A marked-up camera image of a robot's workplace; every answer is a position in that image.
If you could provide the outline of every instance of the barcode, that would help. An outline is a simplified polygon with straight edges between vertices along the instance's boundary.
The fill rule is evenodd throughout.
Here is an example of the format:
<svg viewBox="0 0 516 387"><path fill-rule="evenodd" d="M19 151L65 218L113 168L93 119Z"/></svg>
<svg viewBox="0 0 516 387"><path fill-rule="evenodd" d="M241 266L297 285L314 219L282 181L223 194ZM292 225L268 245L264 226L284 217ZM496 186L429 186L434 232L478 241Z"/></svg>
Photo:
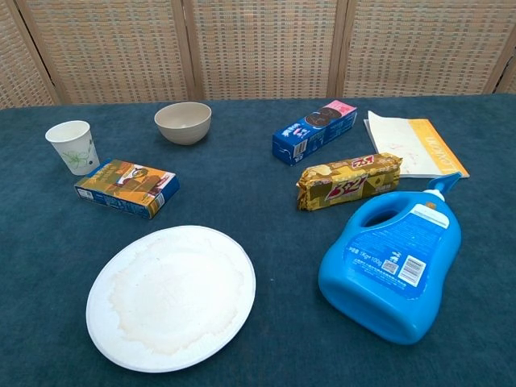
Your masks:
<svg viewBox="0 0 516 387"><path fill-rule="evenodd" d="M305 139L302 143L299 143L293 149L293 156L297 156L299 153L303 153L306 150L306 143L308 143L308 139Z"/></svg>
<svg viewBox="0 0 516 387"><path fill-rule="evenodd" d="M164 205L164 198L163 198L163 194L160 193L158 196L156 196L156 200L158 201L158 205L160 206L163 206Z"/></svg>
<svg viewBox="0 0 516 387"><path fill-rule="evenodd" d="M402 270L398 274L398 278L405 282L408 282L413 287L418 286L419 280L421 279L422 272L425 270L427 264L414 258L413 256L407 256L405 263L403 264Z"/></svg>
<svg viewBox="0 0 516 387"><path fill-rule="evenodd" d="M93 200L94 199L94 196L91 194L90 191L86 191L85 189L80 189L80 188L77 188L77 192L83 197L83 198L88 198L90 200Z"/></svg>
<svg viewBox="0 0 516 387"><path fill-rule="evenodd" d="M390 260L385 260L384 264L381 266L385 271L394 274L398 268L397 264L391 262Z"/></svg>

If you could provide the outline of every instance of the yellow cracker package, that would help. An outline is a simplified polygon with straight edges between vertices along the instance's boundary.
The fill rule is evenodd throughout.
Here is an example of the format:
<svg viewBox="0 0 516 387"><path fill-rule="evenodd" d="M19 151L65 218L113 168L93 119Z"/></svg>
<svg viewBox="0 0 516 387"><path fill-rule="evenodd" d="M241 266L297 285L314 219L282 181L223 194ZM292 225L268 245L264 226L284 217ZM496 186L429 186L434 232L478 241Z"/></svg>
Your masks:
<svg viewBox="0 0 516 387"><path fill-rule="evenodd" d="M402 159L390 153L315 165L296 184L298 209L318 210L392 191L400 179Z"/></svg>

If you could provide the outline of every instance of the green fabric surface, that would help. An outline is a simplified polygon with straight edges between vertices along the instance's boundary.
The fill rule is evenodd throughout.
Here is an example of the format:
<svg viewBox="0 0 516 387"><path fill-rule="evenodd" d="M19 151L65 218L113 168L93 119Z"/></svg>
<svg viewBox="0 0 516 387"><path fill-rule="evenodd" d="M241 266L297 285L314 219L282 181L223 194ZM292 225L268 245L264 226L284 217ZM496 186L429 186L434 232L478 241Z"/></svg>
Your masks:
<svg viewBox="0 0 516 387"><path fill-rule="evenodd" d="M207 102L210 133L191 147L160 135L168 103L0 110L0 385L516 385L516 95L342 98L354 127L289 167L272 134L329 99ZM374 153L367 110L429 118L470 172L446 195L463 243L434 326L421 342L385 342L333 309L318 266L353 212L349 202L296 210L304 168ZM181 188L147 220L81 200L45 131L83 119L101 160L175 172ZM422 190L427 179L402 179ZM85 324L89 289L121 249L153 231L212 227L240 243L256 272L248 320L221 351L164 374L132 372L93 345Z"/></svg>

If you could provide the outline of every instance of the biscuit package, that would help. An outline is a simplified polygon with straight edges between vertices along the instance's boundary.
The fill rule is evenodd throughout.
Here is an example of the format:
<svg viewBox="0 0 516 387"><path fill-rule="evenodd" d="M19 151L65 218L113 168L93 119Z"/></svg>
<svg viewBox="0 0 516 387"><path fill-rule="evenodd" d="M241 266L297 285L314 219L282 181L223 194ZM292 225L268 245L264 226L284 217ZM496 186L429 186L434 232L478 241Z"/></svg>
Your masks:
<svg viewBox="0 0 516 387"><path fill-rule="evenodd" d="M273 155L295 165L309 154L349 131L356 108L334 100L273 135Z"/></svg>
<svg viewBox="0 0 516 387"><path fill-rule="evenodd" d="M401 158L380 153L309 167L296 184L298 209L318 210L392 191L401 164Z"/></svg>

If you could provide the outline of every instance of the yellow book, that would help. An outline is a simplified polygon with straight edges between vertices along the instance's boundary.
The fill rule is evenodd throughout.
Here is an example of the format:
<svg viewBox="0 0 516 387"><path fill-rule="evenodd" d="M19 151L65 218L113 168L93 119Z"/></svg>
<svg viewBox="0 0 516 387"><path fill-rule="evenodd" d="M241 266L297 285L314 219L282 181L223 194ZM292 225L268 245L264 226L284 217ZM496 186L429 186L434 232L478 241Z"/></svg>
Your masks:
<svg viewBox="0 0 516 387"><path fill-rule="evenodd" d="M378 153L403 159L400 177L439 177L468 171L428 119L387 118L368 112L364 121Z"/></svg>

